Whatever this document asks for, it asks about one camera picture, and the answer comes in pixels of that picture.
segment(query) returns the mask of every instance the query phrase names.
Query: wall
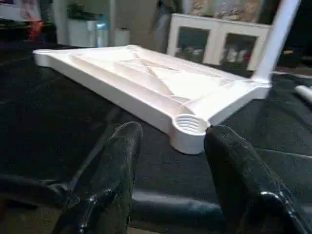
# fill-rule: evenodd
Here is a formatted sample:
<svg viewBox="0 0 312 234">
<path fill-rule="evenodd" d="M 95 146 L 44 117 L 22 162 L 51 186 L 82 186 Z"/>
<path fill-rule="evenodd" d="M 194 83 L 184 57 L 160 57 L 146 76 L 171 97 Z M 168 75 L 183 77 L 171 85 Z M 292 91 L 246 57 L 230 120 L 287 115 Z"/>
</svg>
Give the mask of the wall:
<svg viewBox="0 0 312 234">
<path fill-rule="evenodd" d="M 109 0 L 78 0 L 90 13 L 106 13 Z M 150 33 L 157 0 L 116 0 L 116 27 L 128 28 L 130 43 L 155 49 L 155 41 Z"/>
</svg>

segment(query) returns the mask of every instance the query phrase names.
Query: black cloth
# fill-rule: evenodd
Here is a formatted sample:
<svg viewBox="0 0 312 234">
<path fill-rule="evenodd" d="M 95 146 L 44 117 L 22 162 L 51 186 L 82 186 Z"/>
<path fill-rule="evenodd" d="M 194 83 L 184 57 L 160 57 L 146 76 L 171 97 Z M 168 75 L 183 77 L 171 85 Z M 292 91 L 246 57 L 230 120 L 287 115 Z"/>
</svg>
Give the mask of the black cloth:
<svg viewBox="0 0 312 234">
<path fill-rule="evenodd" d="M 231 128 L 217 125 L 207 130 L 204 145 L 229 230 L 312 234 L 311 219 L 296 197 L 248 141 Z"/>
<path fill-rule="evenodd" d="M 99 137 L 105 139 L 116 126 L 137 121 L 144 140 L 132 225 L 223 230 L 205 155 L 178 153 L 158 129 L 62 74 L 36 66 L 31 53 L 42 47 L 49 45 L 0 47 L 1 192 L 61 207 Z M 312 81 L 274 76 L 266 100 L 252 101 L 224 124 L 251 142 L 312 215 L 312 110 L 293 92 L 298 84 Z"/>
</svg>

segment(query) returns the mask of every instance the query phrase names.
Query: plastic part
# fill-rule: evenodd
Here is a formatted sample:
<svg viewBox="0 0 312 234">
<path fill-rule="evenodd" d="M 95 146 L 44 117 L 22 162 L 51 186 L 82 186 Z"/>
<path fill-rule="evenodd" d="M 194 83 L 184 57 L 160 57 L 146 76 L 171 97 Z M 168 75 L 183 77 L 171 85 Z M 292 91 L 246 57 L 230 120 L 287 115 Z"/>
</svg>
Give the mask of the plastic part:
<svg viewBox="0 0 312 234">
<path fill-rule="evenodd" d="M 118 127 L 80 175 L 53 234 L 126 234 L 142 127 Z"/>
<path fill-rule="evenodd" d="M 312 104 L 312 89 L 304 85 L 295 87 L 296 92 L 306 101 Z"/>
<path fill-rule="evenodd" d="M 207 131 L 205 151 L 231 231 L 312 234 L 296 198 L 248 141 L 229 127 L 214 126 Z"/>
<path fill-rule="evenodd" d="M 173 130 L 170 144 L 175 149 L 188 155 L 204 151 L 204 137 L 210 126 L 207 121 L 194 115 L 178 115 L 172 120 Z"/>
<path fill-rule="evenodd" d="M 265 98 L 271 87 L 133 45 L 34 55 L 38 65 L 54 68 L 169 135 L 178 115 L 218 124 L 251 100 Z M 174 143 L 192 154 L 193 149 L 179 148 L 183 144 Z"/>
<path fill-rule="evenodd" d="M 271 83 L 272 71 L 281 54 L 300 3 L 301 0 L 282 0 L 279 4 L 267 45 L 263 48 L 262 58 L 252 77 L 253 81 L 263 84 Z"/>
</svg>

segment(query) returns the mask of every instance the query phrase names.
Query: white pole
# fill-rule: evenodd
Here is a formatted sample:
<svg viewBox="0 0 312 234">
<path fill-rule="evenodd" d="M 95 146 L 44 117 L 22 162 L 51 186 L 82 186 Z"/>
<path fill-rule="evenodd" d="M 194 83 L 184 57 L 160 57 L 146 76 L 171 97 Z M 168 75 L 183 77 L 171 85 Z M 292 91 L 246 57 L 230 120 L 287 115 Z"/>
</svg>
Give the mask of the white pole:
<svg viewBox="0 0 312 234">
<path fill-rule="evenodd" d="M 271 83 L 272 71 L 284 47 L 300 2 L 301 0 L 282 0 L 280 3 L 262 58 L 252 80 L 263 84 Z"/>
<path fill-rule="evenodd" d="M 67 1 L 53 0 L 54 23 L 57 28 L 58 44 L 68 45 Z"/>
<path fill-rule="evenodd" d="M 115 46 L 115 33 L 116 33 L 116 0 L 110 0 L 108 46 Z"/>
</svg>

